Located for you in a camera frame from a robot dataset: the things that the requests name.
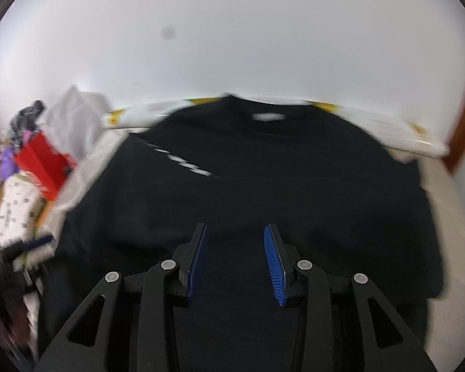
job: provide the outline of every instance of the white wall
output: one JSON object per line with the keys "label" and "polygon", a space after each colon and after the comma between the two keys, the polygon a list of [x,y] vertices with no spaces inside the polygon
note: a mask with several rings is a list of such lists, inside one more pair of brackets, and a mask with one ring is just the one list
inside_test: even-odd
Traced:
{"label": "white wall", "polygon": [[225,91],[390,114],[446,138],[465,92],[458,0],[16,0],[0,130],[70,85],[113,107]]}

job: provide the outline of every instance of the metal screw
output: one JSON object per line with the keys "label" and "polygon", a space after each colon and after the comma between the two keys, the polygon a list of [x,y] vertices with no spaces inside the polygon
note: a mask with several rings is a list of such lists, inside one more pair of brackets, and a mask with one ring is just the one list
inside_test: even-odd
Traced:
{"label": "metal screw", "polygon": [[119,279],[119,273],[117,271],[110,271],[106,276],[105,276],[105,281],[108,283],[113,283]]}
{"label": "metal screw", "polygon": [[175,267],[174,260],[164,260],[161,264],[164,270],[172,270]]}
{"label": "metal screw", "polygon": [[298,262],[298,268],[301,270],[310,270],[312,268],[312,263],[308,260],[300,260]]}
{"label": "metal screw", "polygon": [[359,284],[366,284],[367,281],[368,281],[367,276],[365,274],[362,274],[362,273],[355,274],[355,277],[353,277],[353,278]]}

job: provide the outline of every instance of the white plastic bag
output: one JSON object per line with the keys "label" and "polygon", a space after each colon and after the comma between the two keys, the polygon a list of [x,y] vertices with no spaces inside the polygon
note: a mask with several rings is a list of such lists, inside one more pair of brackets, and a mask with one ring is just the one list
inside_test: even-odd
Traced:
{"label": "white plastic bag", "polygon": [[71,86],[59,101],[36,120],[49,142],[79,163],[103,133],[100,116],[110,110],[104,97]]}

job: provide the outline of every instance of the patterned fabric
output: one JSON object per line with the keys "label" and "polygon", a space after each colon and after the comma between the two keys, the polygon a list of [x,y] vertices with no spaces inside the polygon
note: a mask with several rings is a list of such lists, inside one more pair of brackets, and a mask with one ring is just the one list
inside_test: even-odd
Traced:
{"label": "patterned fabric", "polygon": [[19,175],[9,177],[0,204],[0,246],[33,237],[35,221],[45,202],[35,185]]}

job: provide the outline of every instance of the clothing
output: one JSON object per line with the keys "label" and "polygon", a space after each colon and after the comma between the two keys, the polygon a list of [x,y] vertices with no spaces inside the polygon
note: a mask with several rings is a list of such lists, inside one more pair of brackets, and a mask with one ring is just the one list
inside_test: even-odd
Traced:
{"label": "clothing", "polygon": [[14,148],[14,153],[17,154],[21,151],[26,142],[24,141],[25,135],[28,139],[31,138],[29,131],[38,132],[36,126],[36,119],[45,109],[45,105],[41,100],[35,102],[22,110],[20,110],[10,122],[10,129],[8,132],[8,139]]}
{"label": "clothing", "polygon": [[48,265],[40,347],[105,273],[170,258],[198,222],[209,226],[210,247],[196,300],[175,309],[182,371],[289,370],[299,314],[276,305],[268,223],[327,273],[365,273],[397,307],[442,289],[415,161],[393,160],[361,129],[313,106],[227,96],[130,134],[67,215]]}
{"label": "clothing", "polygon": [[62,185],[52,208],[41,224],[41,228],[50,232],[57,241],[60,239],[66,213],[81,201],[127,135],[127,130],[106,130],[95,143],[92,152],[72,170]]}
{"label": "clothing", "polygon": [[0,179],[7,180],[13,174],[19,173],[19,167],[14,160],[14,148],[7,145],[2,150],[2,160],[0,162]]}
{"label": "clothing", "polygon": [[34,184],[26,181],[23,176],[10,176],[5,181],[0,203],[0,247],[33,238],[35,221],[45,202]]}

